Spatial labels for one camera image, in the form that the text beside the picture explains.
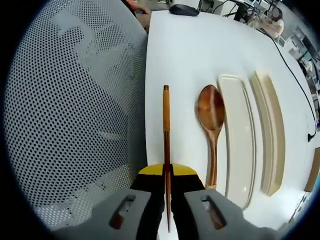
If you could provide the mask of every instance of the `desk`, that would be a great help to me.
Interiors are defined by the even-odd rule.
[[[307,81],[297,61],[283,49],[281,52],[312,103]],[[262,129],[248,79],[256,69],[266,70],[273,79],[284,121],[286,153],[283,180],[280,190],[271,197],[260,191]],[[307,128],[313,133],[315,124],[303,93],[274,43],[247,25],[205,12],[197,17],[172,15],[168,11],[152,13],[145,73],[148,164],[164,162],[162,97],[163,86],[169,85],[171,161],[193,168],[205,181],[208,144],[195,115],[195,105],[203,87],[217,85],[220,74],[238,75],[244,81],[252,108],[257,162],[252,198],[244,217],[256,226],[278,229],[290,219],[303,196],[315,152],[315,142],[307,142]],[[217,191],[223,195],[227,180],[226,154],[223,127],[217,151]],[[168,233],[165,212],[158,231],[160,240],[178,239],[173,219],[171,233]]]

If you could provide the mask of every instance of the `perforated panel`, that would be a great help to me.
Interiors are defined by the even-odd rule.
[[[146,50],[120,0],[52,0],[21,40],[5,137],[22,191],[52,230],[88,219],[147,165]]]

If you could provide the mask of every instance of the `wooden spoon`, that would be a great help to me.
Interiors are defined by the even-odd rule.
[[[206,188],[217,187],[217,143],[225,120],[224,100],[213,85],[202,89],[197,102],[197,116],[205,131],[211,148],[210,173],[207,177]]]

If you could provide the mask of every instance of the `wooden chopstick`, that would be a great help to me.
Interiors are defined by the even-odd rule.
[[[164,177],[168,232],[170,233],[171,215],[171,176],[170,176],[170,95],[169,86],[163,87],[163,140],[164,140]]]

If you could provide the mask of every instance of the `spoon handle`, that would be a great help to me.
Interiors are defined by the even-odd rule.
[[[217,142],[215,137],[210,137],[211,164],[207,189],[216,189],[217,187]]]

